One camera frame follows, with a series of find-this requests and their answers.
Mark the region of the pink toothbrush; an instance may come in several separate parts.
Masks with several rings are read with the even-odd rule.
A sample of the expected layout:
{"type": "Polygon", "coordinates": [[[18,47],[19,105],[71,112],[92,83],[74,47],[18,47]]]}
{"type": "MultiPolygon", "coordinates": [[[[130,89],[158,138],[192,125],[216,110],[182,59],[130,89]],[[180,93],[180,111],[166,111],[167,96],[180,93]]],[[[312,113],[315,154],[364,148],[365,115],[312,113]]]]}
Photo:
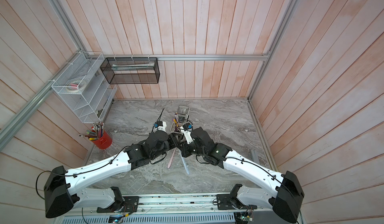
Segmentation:
{"type": "Polygon", "coordinates": [[[176,149],[174,149],[174,151],[172,152],[171,158],[170,158],[169,163],[167,165],[167,169],[171,168],[172,163],[173,163],[173,159],[174,159],[174,156],[175,156],[175,153],[176,153],[176,149]]]}

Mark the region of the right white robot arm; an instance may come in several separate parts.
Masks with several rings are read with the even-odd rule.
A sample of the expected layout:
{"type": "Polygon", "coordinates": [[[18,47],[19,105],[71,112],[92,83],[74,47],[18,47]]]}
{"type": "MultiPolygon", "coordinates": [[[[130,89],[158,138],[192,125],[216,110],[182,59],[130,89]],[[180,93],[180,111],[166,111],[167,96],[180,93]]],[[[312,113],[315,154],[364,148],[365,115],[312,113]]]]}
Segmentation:
{"type": "Polygon", "coordinates": [[[215,143],[201,127],[193,129],[185,124],[180,131],[186,139],[186,143],[180,145],[184,156],[201,156],[205,164],[232,171],[258,186],[254,189],[236,184],[228,195],[217,197],[218,203],[237,210],[263,207],[291,224],[304,222],[301,206],[305,194],[295,174],[267,169],[231,147],[215,143]]]}

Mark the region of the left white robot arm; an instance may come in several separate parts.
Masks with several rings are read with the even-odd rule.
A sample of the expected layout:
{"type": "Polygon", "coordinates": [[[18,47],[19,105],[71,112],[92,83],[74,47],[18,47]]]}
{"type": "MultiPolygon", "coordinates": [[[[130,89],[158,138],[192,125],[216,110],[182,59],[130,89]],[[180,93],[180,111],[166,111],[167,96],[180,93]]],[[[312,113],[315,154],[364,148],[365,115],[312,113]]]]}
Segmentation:
{"type": "Polygon", "coordinates": [[[160,130],[93,164],[69,170],[63,166],[54,168],[44,186],[46,218],[56,218],[76,208],[97,207],[101,212],[118,212],[126,208],[125,198],[118,187],[96,190],[89,186],[150,163],[156,164],[157,157],[166,156],[179,144],[175,134],[160,130]]]}

